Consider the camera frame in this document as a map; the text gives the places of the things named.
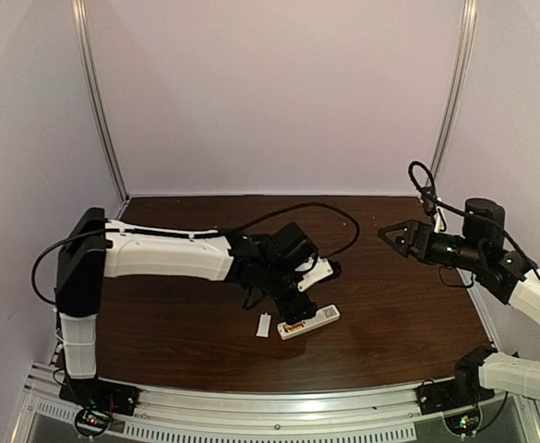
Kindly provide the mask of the copper AA battery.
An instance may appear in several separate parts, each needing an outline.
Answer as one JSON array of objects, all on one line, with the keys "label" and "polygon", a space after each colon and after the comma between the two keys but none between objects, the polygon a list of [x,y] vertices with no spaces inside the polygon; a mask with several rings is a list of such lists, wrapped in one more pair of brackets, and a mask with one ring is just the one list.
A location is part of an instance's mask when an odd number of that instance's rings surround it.
[{"label": "copper AA battery", "polygon": [[290,333],[290,332],[293,332],[293,331],[295,331],[295,330],[302,329],[303,327],[304,327],[304,324],[303,324],[302,322],[299,322],[299,323],[296,323],[296,324],[294,324],[294,325],[285,325],[285,326],[283,327],[283,329],[284,329],[286,332]]}]

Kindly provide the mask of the white remote control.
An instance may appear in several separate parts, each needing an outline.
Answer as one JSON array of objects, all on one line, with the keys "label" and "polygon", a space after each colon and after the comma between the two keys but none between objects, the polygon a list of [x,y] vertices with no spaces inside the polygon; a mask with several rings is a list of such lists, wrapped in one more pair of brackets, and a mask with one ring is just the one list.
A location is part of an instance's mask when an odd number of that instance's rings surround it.
[{"label": "white remote control", "polygon": [[314,317],[300,321],[304,324],[304,327],[302,329],[295,330],[293,332],[288,333],[283,329],[283,327],[288,324],[286,324],[285,322],[282,322],[277,325],[277,331],[281,339],[283,341],[287,341],[292,338],[306,334],[310,331],[314,331],[316,329],[320,329],[325,326],[328,326],[329,324],[338,321],[340,317],[341,317],[341,313],[336,305],[327,305],[325,307],[320,308]]}]

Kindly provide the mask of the white battery cover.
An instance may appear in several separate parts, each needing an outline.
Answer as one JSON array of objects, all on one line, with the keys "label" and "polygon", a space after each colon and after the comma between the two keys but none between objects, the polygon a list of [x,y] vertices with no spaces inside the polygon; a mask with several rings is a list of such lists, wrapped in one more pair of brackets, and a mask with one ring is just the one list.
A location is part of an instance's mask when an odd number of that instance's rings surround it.
[{"label": "white battery cover", "polygon": [[270,324],[271,324],[271,314],[262,313],[259,316],[256,336],[258,338],[268,338],[270,335]]}]

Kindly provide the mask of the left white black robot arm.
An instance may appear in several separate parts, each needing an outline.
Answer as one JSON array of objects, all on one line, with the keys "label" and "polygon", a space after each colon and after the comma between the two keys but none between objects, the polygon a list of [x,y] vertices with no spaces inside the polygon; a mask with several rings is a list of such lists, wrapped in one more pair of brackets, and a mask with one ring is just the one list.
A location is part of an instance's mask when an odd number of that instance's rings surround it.
[{"label": "left white black robot arm", "polygon": [[54,290],[62,328],[66,373],[97,377],[96,320],[103,281],[133,275],[232,282],[271,297],[289,325],[312,318],[317,305],[301,288],[318,250],[294,222],[274,234],[181,232],[109,221],[87,210],[60,247]]}]

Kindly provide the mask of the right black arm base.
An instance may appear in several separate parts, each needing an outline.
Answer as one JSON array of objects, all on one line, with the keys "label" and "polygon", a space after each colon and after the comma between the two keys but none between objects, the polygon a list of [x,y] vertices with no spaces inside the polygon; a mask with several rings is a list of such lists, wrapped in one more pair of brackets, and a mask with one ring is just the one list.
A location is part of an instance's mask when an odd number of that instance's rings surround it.
[{"label": "right black arm base", "polygon": [[492,389],[469,388],[455,378],[442,381],[427,378],[414,389],[414,393],[422,415],[475,407],[481,401],[495,397]]}]

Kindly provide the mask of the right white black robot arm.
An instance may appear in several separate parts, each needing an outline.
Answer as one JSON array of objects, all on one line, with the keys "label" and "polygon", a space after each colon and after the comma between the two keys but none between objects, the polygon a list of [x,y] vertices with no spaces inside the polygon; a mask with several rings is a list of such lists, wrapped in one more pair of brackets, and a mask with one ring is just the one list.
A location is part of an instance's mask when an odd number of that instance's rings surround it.
[{"label": "right white black robot arm", "polygon": [[[438,233],[422,221],[408,220],[378,230],[378,237],[402,257],[460,269],[504,305],[540,326],[540,268],[516,249],[507,250],[506,212],[487,198],[464,203],[462,234]],[[455,391],[473,400],[482,390],[499,389],[540,401],[540,362],[479,347],[455,365]]]}]

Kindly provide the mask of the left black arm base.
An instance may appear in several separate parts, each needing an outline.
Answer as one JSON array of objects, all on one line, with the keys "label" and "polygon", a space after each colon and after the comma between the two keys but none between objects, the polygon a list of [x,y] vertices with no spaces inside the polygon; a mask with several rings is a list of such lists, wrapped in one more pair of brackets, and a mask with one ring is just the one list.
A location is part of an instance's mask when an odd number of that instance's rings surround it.
[{"label": "left black arm base", "polygon": [[99,378],[75,379],[65,374],[59,398],[77,406],[105,413],[132,416],[141,390],[135,386],[114,383]]}]

